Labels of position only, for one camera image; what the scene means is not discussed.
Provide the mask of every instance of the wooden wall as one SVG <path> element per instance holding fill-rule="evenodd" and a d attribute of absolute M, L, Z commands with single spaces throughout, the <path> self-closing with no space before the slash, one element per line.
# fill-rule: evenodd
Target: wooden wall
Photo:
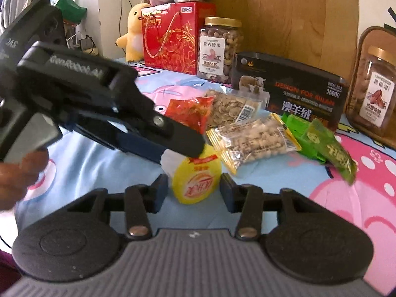
<path fill-rule="evenodd" d="M 240 19 L 244 50 L 267 52 L 350 79 L 358 0 L 208 0 L 217 15 Z"/>

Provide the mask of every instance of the cashew nut jar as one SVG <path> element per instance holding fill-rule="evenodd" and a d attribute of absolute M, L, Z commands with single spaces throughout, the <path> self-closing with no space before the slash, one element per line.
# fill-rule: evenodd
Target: cashew nut jar
<path fill-rule="evenodd" d="M 242 22 L 229 18 L 205 18 L 199 37 L 197 76 L 224 85 L 231 84 L 234 53 L 243 41 Z"/>

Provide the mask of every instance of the green candy wrapper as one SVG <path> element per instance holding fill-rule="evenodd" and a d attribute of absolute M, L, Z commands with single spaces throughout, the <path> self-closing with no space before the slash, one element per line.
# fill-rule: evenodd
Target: green candy wrapper
<path fill-rule="evenodd" d="M 341 176 L 352 185 L 356 178 L 356 163 L 349 153 L 335 139 L 332 131 L 314 119 L 309 124 L 302 139 L 310 142 L 312 147 L 322 154 L 340 172 Z"/>
<path fill-rule="evenodd" d="M 299 151 L 301 155 L 310 159 L 316 159 L 322 164 L 326 163 L 326 158 L 313 148 L 311 141 L 306 141 L 302 138 L 310 122 L 295 115 L 287 115 L 286 113 L 283 114 L 282 121 L 290 129 L 297 142 L 301 145 L 302 150 Z"/>

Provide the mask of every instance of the gold rope handle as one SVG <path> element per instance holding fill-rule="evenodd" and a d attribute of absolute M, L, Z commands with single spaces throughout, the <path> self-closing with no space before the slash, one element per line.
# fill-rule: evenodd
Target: gold rope handle
<path fill-rule="evenodd" d="M 160 46 L 160 49 L 157 51 L 157 53 L 156 53 L 154 56 L 151 54 L 149 48 L 147 47 L 147 28 L 149 27 L 149 20 L 150 20 L 150 17 L 153 17 L 154 20 L 155 20 L 155 17 L 153 16 L 152 13 L 150 13 L 150 14 L 148 15 L 148 18 L 147 18 L 147 21 L 146 21 L 146 28 L 145 28 L 145 47 L 146 47 L 146 50 L 147 50 L 148 55 L 149 55 L 151 58 L 155 58 L 155 57 L 157 57 L 157 56 L 161 53 L 161 51 L 162 51 L 162 49 L 164 48 L 164 45 L 165 45 L 166 41 L 168 40 L 168 37 L 169 37 L 169 35 L 170 35 L 170 33 L 171 33 L 171 30 L 170 30 L 170 29 L 171 29 L 173 23 L 175 22 L 176 16 L 177 16 L 178 14 L 180 14 L 180 12 L 176 12 L 176 13 L 174 14 L 171 23 L 169 23 L 168 30 L 167 30 L 166 33 L 165 33 L 164 40 L 162 41 L 162 44 L 161 44 L 161 46 Z"/>

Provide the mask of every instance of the pecan jar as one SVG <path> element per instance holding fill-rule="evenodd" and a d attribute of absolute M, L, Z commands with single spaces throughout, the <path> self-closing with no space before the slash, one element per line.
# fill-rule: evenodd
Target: pecan jar
<path fill-rule="evenodd" d="M 229 18 L 205 18 L 199 37 L 197 76 L 224 85 L 231 84 L 234 53 L 242 43 L 242 22 Z"/>
<path fill-rule="evenodd" d="M 370 46 L 356 75 L 348 117 L 356 127 L 383 136 L 396 103 L 396 57 Z"/>

